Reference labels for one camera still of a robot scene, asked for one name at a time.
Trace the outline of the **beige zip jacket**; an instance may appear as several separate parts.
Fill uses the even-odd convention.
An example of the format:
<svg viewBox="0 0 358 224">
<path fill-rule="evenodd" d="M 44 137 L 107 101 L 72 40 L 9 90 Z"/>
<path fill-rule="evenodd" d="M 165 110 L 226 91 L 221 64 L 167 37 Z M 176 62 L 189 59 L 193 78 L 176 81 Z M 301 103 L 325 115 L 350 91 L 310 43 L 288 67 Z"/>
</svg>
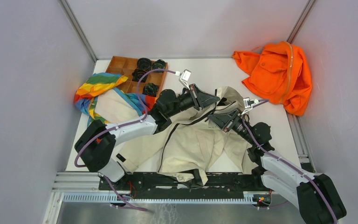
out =
<svg viewBox="0 0 358 224">
<path fill-rule="evenodd" d="M 179 182 L 196 181 L 204 186 L 208 181 L 206 172 L 226 153 L 243 174 L 250 174 L 257 164 L 248 156 L 249 140 L 234 130 L 224 132 L 208 119 L 208 112 L 223 113 L 232 109 L 244 109 L 243 97 L 232 87 L 216 90 L 220 105 L 213 104 L 197 111 L 188 109 L 172 117 L 172 124 L 164 131 L 137 137 L 124 142 L 119 155 L 124 162 L 110 159 L 100 170 L 111 181 L 117 182 L 125 170 L 136 171 L 147 159 L 160 152 L 156 172 L 175 178 Z"/>
</svg>

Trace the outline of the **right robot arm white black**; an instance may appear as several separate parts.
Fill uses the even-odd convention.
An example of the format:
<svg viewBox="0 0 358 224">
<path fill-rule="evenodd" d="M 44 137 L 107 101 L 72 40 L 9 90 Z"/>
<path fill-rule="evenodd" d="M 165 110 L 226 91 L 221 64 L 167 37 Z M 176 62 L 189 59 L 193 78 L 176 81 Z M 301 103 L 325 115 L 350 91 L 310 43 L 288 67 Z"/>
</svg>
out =
<svg viewBox="0 0 358 224">
<path fill-rule="evenodd" d="M 233 131 L 251 144 L 248 156 L 258 166 L 250 178 L 255 190 L 269 188 L 294 205 L 307 224 L 336 224 L 347 210 L 331 178 L 308 172 L 285 159 L 271 145 L 270 126 L 251 126 L 239 112 L 212 114 L 208 119 L 224 132 Z"/>
</svg>

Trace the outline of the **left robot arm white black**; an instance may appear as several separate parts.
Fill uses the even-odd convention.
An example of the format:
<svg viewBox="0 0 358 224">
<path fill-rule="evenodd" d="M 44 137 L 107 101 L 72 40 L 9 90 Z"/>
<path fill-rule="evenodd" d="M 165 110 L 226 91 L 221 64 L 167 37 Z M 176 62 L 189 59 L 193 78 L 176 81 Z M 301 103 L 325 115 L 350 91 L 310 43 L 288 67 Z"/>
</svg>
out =
<svg viewBox="0 0 358 224">
<path fill-rule="evenodd" d="M 128 177 L 125 169 L 111 157 L 115 146 L 162 132 L 172 123 L 172 116 L 189 108 L 205 109 L 219 101 L 216 94 L 206 93 L 191 84 L 183 88 L 180 95 L 171 89 L 161 91 L 152 109 L 136 119 L 115 124 L 94 120 L 75 144 L 75 166 L 81 167 L 78 161 L 82 160 L 89 172 L 100 173 L 115 189 L 122 190 L 128 184 Z"/>
</svg>

